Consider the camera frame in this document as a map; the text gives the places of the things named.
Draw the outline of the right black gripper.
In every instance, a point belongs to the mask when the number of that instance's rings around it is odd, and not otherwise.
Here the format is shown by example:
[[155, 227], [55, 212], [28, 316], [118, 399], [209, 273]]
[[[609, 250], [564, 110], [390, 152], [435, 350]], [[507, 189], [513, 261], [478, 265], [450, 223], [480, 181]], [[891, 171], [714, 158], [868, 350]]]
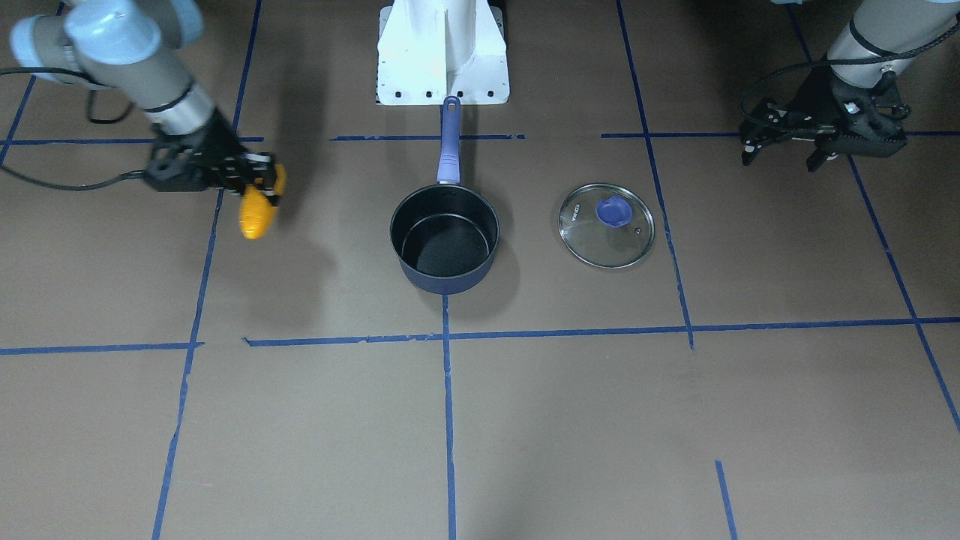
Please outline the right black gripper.
[[246, 153], [219, 109], [191, 133], [166, 133], [158, 123], [151, 130], [154, 141], [144, 168], [148, 187], [168, 194], [225, 189], [239, 194], [244, 203], [260, 195], [269, 206], [279, 206], [277, 158], [272, 153]]

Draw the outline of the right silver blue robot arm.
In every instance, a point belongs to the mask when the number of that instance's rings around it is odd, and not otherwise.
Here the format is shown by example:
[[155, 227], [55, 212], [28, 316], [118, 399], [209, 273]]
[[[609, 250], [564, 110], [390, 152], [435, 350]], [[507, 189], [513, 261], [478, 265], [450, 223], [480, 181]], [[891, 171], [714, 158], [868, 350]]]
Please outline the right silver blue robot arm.
[[70, 1], [62, 15], [21, 19], [10, 32], [22, 72], [90, 90], [120, 90], [147, 117], [151, 157], [135, 176], [159, 192], [215, 188], [278, 206], [285, 177], [247, 150], [177, 51], [198, 40], [193, 1]]

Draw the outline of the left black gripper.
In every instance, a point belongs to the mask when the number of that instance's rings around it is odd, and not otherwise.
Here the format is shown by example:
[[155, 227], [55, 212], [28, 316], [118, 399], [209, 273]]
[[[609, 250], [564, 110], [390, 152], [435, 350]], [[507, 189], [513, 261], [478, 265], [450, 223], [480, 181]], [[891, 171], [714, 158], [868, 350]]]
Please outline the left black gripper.
[[871, 88], [858, 88], [833, 69], [813, 69], [792, 100], [792, 126], [814, 140], [806, 170], [815, 173], [840, 154], [885, 158], [905, 147], [908, 105], [897, 82], [888, 70]]

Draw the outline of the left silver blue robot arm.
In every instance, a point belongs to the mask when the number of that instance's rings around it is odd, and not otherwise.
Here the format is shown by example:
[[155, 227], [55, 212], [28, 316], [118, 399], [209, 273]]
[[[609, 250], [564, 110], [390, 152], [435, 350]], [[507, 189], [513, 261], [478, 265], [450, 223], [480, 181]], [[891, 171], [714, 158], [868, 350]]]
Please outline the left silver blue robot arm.
[[909, 112], [897, 82], [957, 17], [956, 1], [864, 1], [855, 10], [789, 103], [797, 119], [833, 129], [813, 134], [808, 171], [840, 155], [887, 158], [905, 147]]

